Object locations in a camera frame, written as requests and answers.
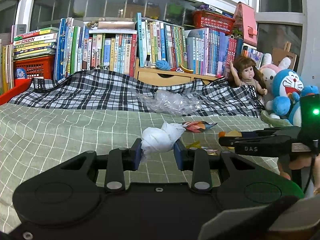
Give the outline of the orange peel piece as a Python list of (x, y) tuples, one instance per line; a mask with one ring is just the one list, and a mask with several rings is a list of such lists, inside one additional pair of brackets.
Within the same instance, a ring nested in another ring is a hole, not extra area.
[(235, 130), (229, 132), (221, 131), (219, 132), (218, 137), (242, 137), (242, 133)]

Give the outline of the white tissue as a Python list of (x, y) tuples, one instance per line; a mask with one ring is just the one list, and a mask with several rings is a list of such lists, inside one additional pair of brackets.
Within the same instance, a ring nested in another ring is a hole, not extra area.
[(142, 133), (141, 149), (144, 155), (165, 153), (172, 150), (175, 142), (185, 132), (182, 124), (163, 122), (161, 128), (148, 127)]

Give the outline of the stack of flat books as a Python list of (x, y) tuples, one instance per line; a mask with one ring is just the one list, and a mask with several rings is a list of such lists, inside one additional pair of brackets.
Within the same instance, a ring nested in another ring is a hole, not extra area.
[(59, 29), (48, 27), (37, 29), (14, 37), (14, 60), (54, 55), (57, 48)]

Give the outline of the row of upright books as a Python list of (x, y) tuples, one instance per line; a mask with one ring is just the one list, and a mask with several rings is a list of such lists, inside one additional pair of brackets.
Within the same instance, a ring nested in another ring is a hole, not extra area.
[(185, 30), (141, 13), (135, 20), (124, 21), (100, 18), (85, 23), (68, 17), (59, 25), (53, 78), (61, 80), (92, 69), (134, 76), (136, 58), (141, 68), (156, 68), (157, 60), (166, 60), (170, 71), (222, 77), (229, 74), (230, 61), (239, 55), (253, 59), (257, 67), (264, 57), (234, 27), (227, 35), (195, 26)]

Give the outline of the blue Doraemon plush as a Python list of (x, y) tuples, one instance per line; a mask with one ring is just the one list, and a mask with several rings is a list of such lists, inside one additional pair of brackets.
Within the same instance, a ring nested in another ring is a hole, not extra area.
[(284, 69), (278, 72), (272, 84), (272, 119), (287, 119), (295, 103), (306, 95), (318, 94), (317, 86), (304, 86), (301, 77), (293, 70)]

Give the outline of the colourful small snack wrapper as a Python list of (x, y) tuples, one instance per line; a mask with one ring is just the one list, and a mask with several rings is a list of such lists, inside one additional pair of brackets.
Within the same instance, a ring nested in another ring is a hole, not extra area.
[(182, 124), (182, 127), (187, 131), (192, 133), (202, 133), (207, 129), (211, 129), (216, 126), (216, 122), (206, 122), (206, 121), (187, 121)]

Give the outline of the pink white rabbit plush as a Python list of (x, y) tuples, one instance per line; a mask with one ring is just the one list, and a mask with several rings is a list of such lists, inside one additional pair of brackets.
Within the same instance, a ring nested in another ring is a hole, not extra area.
[(290, 64), (291, 64), (291, 59), (288, 57), (283, 58), (280, 61), (278, 66), (272, 63), (271, 54), (266, 53), (263, 57), (262, 66), (259, 68), (259, 71), (263, 76), (263, 81), (267, 89), (267, 94), (263, 96), (263, 101), (264, 101), (264, 106), (268, 111), (272, 110), (272, 100), (274, 99), (274, 96), (272, 93), (272, 84), (273, 84), (274, 78), (278, 72), (289, 68)]

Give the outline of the brown haired doll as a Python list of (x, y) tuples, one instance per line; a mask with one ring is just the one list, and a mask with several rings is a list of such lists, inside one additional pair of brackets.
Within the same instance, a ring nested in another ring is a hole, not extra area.
[(253, 59), (239, 56), (230, 61), (230, 74), (227, 78), (232, 87), (253, 86), (260, 95), (268, 93), (262, 73)]

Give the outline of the black white plaid blanket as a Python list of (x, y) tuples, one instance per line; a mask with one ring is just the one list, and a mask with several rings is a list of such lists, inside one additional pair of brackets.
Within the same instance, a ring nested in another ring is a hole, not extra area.
[(259, 118), (263, 105), (252, 86), (231, 87), (224, 79), (206, 85), (200, 79), (175, 86), (154, 86), (108, 70), (77, 72), (60, 81), (32, 79), (9, 103), (51, 109), (103, 109), (157, 112), (157, 92), (181, 96), (183, 115)]

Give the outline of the clear crumpled plastic bag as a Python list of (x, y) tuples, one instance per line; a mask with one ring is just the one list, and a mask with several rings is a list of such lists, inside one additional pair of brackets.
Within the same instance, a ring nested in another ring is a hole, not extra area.
[(152, 95), (137, 93), (138, 100), (149, 110), (175, 116), (191, 115), (201, 110), (203, 101), (197, 96), (158, 90)]

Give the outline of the red plastic basket left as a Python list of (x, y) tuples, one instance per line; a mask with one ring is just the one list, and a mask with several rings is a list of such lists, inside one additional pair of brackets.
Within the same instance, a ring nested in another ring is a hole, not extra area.
[(34, 57), (14, 62), (15, 79), (52, 79), (54, 72), (54, 55)]

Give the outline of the pink toy house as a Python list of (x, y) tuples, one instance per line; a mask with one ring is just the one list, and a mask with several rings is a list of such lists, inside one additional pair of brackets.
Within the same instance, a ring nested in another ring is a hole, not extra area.
[(242, 33), (244, 42), (256, 47), (258, 30), (254, 9), (245, 3), (239, 2), (234, 13), (234, 20), (233, 27)]

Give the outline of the wooden drawer organizer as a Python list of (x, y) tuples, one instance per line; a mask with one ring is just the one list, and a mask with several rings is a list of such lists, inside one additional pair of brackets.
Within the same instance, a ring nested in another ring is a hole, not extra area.
[(174, 86), (189, 83), (195, 79), (201, 79), (205, 85), (217, 79), (215, 76), (180, 73), (176, 71), (159, 70), (139, 66), (139, 58), (136, 58), (135, 79), (154, 86)]

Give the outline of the blue yarn ball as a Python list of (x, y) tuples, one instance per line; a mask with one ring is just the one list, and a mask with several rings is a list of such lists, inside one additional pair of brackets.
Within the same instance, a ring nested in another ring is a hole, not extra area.
[(169, 63), (166, 60), (157, 60), (156, 61), (156, 68), (164, 71), (170, 71), (171, 68)]

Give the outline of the red bed rail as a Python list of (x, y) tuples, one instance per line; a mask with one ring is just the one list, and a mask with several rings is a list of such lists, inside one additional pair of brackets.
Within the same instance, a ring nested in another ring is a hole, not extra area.
[(31, 79), (15, 79), (14, 88), (0, 96), (0, 105), (9, 102), (13, 97), (26, 91), (30, 87), (30, 84)]

